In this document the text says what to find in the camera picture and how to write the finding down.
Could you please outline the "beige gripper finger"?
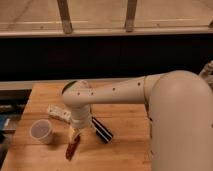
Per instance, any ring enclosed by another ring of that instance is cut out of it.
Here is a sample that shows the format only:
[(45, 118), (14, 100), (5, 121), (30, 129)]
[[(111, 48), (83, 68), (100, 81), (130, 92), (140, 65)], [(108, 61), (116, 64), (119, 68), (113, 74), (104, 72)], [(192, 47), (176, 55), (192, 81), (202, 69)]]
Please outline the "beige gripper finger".
[(81, 136), (83, 133), (83, 129), (78, 129), (78, 135)]
[(69, 139), (70, 141), (73, 141), (75, 139), (75, 129), (73, 129), (72, 127), (69, 127)]

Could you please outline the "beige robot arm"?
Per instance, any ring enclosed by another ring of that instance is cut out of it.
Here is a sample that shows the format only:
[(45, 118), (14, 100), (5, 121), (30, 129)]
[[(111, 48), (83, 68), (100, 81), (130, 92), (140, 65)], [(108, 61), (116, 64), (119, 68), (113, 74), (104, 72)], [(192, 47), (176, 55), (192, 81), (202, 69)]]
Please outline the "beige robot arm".
[(67, 84), (63, 103), (71, 123), (84, 128), (92, 104), (147, 104), (152, 171), (213, 171), (213, 91), (200, 76), (172, 71), (98, 88)]

